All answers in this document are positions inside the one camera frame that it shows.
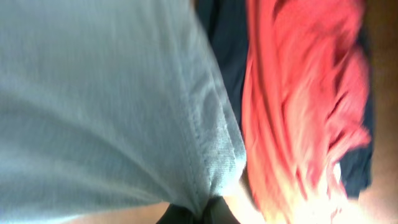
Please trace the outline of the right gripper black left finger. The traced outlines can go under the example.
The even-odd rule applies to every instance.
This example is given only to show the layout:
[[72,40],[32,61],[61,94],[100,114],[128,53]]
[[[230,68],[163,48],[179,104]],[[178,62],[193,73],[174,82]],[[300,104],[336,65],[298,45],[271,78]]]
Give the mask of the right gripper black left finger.
[[193,213],[185,207],[169,205],[156,224],[196,224]]

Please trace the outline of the light blue t-shirt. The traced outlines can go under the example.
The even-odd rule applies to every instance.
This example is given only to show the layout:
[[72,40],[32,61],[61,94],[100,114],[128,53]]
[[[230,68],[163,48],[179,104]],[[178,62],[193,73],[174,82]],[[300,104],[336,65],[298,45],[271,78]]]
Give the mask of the light blue t-shirt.
[[199,217],[246,163],[190,1],[1,2],[1,222],[168,202]]

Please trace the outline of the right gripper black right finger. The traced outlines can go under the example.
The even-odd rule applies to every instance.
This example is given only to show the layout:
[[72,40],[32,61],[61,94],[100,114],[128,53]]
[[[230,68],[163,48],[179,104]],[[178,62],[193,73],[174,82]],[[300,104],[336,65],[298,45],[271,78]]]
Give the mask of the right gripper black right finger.
[[201,219],[202,224],[240,224],[223,197],[209,200]]

